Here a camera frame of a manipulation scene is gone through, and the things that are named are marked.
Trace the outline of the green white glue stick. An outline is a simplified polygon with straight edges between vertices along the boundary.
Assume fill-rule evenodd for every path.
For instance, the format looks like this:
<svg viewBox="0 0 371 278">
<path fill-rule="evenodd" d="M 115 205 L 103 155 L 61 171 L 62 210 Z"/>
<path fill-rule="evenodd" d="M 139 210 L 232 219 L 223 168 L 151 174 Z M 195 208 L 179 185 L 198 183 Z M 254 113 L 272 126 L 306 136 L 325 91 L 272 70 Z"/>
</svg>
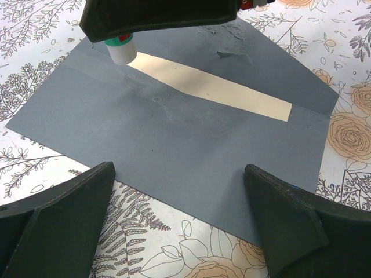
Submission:
<svg viewBox="0 0 371 278">
<path fill-rule="evenodd" d="M 112 61 L 116 65 L 131 63 L 137 56 L 133 34 L 121 35 L 104 41 Z"/>
</svg>

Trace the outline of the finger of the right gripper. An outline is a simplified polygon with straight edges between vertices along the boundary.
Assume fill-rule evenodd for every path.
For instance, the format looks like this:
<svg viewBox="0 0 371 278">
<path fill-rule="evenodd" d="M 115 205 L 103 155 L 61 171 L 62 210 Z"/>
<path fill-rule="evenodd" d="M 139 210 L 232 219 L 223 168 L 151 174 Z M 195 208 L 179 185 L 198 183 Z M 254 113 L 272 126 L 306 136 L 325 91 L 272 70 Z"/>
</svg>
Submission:
<svg viewBox="0 0 371 278">
<path fill-rule="evenodd" d="M 140 31 L 226 23 L 240 7 L 233 0 L 92 0 L 86 1 L 80 27 L 95 43 Z"/>
</svg>

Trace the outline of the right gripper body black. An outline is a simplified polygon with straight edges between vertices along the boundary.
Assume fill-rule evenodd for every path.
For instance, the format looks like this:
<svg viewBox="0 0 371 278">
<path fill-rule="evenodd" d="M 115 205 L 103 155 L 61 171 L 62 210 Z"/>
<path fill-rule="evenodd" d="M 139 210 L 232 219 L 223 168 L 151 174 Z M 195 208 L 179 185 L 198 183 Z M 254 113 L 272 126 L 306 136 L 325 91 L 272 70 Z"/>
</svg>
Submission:
<svg viewBox="0 0 371 278">
<path fill-rule="evenodd" d="M 263 7 L 273 2 L 274 0 L 241 0 L 240 10 L 248 10 L 254 9 L 256 7 Z"/>
</svg>

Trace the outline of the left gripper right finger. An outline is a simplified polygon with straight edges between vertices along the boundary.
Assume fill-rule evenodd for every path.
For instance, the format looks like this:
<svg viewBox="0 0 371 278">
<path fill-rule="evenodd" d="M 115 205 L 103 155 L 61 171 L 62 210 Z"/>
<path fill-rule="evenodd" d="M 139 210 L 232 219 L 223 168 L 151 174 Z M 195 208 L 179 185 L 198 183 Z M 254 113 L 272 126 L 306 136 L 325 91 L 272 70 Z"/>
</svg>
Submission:
<svg viewBox="0 0 371 278">
<path fill-rule="evenodd" d="M 324 199 L 261 168 L 244 186 L 270 277 L 370 277 L 370 213 Z"/>
</svg>

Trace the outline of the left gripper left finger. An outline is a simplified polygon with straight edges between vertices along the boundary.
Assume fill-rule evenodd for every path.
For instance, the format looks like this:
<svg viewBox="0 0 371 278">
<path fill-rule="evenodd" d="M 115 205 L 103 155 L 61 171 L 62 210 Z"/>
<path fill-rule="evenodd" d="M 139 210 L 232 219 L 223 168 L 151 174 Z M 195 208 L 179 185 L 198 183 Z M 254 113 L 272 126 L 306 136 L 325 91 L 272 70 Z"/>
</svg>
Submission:
<svg viewBox="0 0 371 278">
<path fill-rule="evenodd" d="M 1 277 L 89 277 L 114 180 L 103 162 L 1 206 Z"/>
</svg>

